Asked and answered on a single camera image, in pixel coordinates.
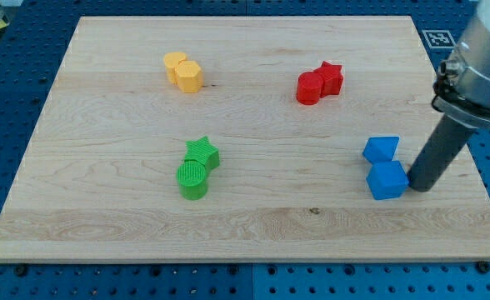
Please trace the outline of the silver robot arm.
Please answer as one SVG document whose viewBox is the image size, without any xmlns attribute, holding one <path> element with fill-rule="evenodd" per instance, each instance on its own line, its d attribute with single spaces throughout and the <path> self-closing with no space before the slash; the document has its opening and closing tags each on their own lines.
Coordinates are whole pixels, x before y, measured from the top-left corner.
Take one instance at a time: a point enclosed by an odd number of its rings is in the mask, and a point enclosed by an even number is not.
<svg viewBox="0 0 490 300">
<path fill-rule="evenodd" d="M 490 130 L 490 0 L 480 1 L 449 57 L 441 61 L 432 106 L 468 128 Z"/>
</svg>

